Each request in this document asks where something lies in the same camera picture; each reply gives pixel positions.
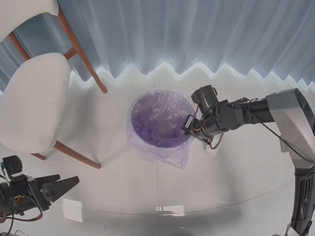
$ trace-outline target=blue curtain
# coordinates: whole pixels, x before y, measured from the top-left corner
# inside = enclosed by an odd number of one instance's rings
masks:
[[[314,0],[58,0],[95,69],[114,78],[133,63],[148,74],[162,61],[181,74],[195,62],[216,72],[227,63],[246,75],[271,71],[315,81]],[[71,44],[57,18],[38,15],[15,31],[31,57],[65,53]],[[23,58],[0,44],[0,90]],[[75,56],[74,71],[90,74]]]

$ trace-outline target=tile floor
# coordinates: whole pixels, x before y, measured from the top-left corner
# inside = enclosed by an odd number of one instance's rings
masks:
[[[182,91],[187,98],[212,84],[219,100],[263,98],[298,87],[315,110],[315,88],[275,75],[243,76],[224,65],[215,75],[196,64],[177,75],[167,64],[148,75],[132,66],[116,80],[105,70],[101,93],[93,81],[72,73],[59,140],[101,163],[100,170],[56,150],[40,161],[1,146],[1,158],[18,155],[23,172],[33,177],[79,176],[80,183],[57,200],[37,222],[15,221],[13,232],[26,235],[199,236],[284,234],[294,198],[294,167],[281,154],[279,140],[262,125],[225,134],[215,157],[198,140],[191,144],[185,170],[143,160],[126,142],[126,115],[133,100],[150,88]],[[275,124],[269,124],[278,131]],[[63,199],[81,202],[82,222],[65,218]],[[36,216],[30,210],[26,217]],[[1,225],[0,231],[9,228]],[[310,232],[315,235],[315,228]]]

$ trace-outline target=trash can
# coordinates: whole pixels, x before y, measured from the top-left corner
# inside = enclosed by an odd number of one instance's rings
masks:
[[[184,169],[194,137],[181,129],[195,109],[185,95],[153,88],[134,100],[127,115],[127,142],[151,162]]]

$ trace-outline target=white label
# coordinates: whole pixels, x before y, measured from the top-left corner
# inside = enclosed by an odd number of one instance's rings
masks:
[[[188,127],[189,127],[191,121],[192,121],[192,116],[189,116],[188,121],[187,121],[187,123],[186,123],[186,125],[185,125],[185,128],[188,128]]]

